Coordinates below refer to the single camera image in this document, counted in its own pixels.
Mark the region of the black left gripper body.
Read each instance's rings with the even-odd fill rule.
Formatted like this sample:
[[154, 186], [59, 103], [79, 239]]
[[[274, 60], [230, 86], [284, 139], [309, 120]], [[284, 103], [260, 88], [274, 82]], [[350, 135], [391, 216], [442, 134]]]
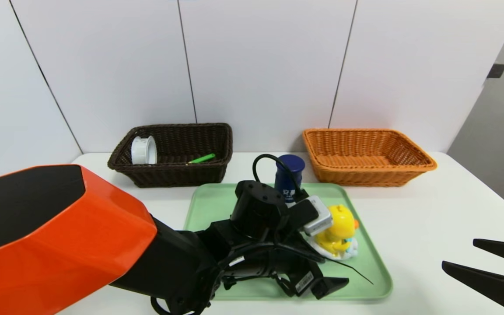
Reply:
[[316, 261], [304, 257], [260, 257], [255, 264], [258, 277], [273, 279], [289, 297], [304, 295], [322, 274]]

